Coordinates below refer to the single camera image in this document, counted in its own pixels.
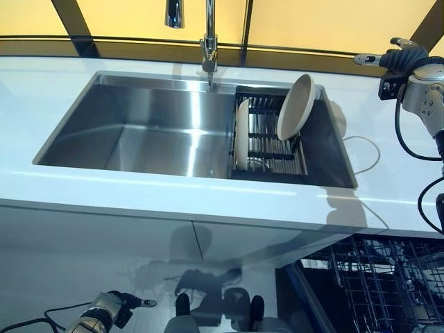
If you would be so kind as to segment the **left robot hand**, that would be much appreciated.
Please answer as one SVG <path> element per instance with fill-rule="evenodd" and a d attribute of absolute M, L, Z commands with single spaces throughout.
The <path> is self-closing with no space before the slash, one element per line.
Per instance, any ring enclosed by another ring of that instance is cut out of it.
<path fill-rule="evenodd" d="M 116 316 L 121 310 L 132 310 L 140 307 L 154 308 L 157 301 L 142 299 L 130 293 L 109 291 L 100 293 L 91 303 L 91 307 L 105 309 Z"/>

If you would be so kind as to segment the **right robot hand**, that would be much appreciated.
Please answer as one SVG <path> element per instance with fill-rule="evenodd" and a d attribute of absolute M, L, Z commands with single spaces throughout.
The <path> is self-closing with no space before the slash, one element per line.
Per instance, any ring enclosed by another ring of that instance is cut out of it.
<path fill-rule="evenodd" d="M 353 62 L 361 66 L 383 67 L 389 71 L 406 72 L 410 70 L 419 60 L 429 56 L 427 50 L 414 41 L 401 37 L 392 37 L 390 44 L 399 49 L 390 49 L 385 54 L 372 53 L 357 54 Z"/>

